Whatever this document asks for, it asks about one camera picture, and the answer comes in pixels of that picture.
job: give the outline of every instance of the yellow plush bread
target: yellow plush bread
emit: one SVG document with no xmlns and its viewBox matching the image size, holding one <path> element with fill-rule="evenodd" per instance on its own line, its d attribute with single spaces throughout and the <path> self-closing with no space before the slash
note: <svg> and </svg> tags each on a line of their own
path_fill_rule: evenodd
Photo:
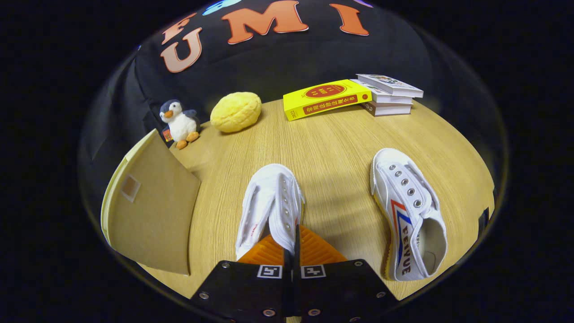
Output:
<svg viewBox="0 0 574 323">
<path fill-rule="evenodd" d="M 211 111 L 211 125 L 222 132 L 236 132 L 254 124 L 261 113 L 255 93 L 235 92 L 221 98 Z"/>
</svg>

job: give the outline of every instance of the penguin orange feet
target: penguin orange feet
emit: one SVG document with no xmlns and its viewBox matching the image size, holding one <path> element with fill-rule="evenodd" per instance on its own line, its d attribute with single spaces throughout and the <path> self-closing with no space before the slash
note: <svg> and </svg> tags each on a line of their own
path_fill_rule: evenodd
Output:
<svg viewBox="0 0 574 323">
<path fill-rule="evenodd" d="M 198 137 L 199 137 L 199 132 L 194 131 L 194 132 L 190 132 L 190 133 L 189 133 L 189 135 L 187 136 L 186 140 L 191 143 L 191 142 L 193 142 L 194 140 L 196 140 Z"/>
<path fill-rule="evenodd" d="M 185 140 L 178 141 L 176 145 L 177 149 L 183 149 L 185 146 L 187 146 L 187 141 Z"/>
</svg>

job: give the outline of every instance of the feiyue logo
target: feiyue logo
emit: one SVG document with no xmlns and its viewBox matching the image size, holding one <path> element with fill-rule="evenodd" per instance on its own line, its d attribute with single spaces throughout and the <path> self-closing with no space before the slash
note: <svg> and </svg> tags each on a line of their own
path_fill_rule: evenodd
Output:
<svg viewBox="0 0 574 323">
<path fill-rule="evenodd" d="M 402 265 L 401 273 L 405 275 L 407 272 L 410 272 L 409 226 L 412 226 L 412 223 L 410 222 L 410 218 L 406 216 L 406 208 L 403 204 L 391 199 L 391 207 L 393 209 L 395 232 L 398 236 L 399 254 L 397 269 Z"/>
</svg>

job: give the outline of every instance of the red circle label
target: red circle label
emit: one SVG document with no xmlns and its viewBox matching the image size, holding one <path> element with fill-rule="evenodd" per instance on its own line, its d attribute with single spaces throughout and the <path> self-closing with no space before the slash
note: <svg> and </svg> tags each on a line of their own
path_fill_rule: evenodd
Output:
<svg viewBox="0 0 574 323">
<path fill-rule="evenodd" d="M 308 98 L 325 98 L 345 92 L 346 88 L 339 84 L 325 84 L 316 86 L 305 92 Z"/>
</svg>

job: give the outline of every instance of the stuffed penguin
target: stuffed penguin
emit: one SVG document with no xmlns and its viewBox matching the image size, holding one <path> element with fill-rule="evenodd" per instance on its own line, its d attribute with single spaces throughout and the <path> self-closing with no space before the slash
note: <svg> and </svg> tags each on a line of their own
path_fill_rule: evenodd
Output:
<svg viewBox="0 0 574 323">
<path fill-rule="evenodd" d="M 169 132 L 177 143 L 177 149 L 183 149 L 187 142 L 199 137 L 199 120 L 195 117 L 197 111 L 183 111 L 179 100 L 169 100 L 160 108 L 160 118 L 168 124 Z"/>
</svg>

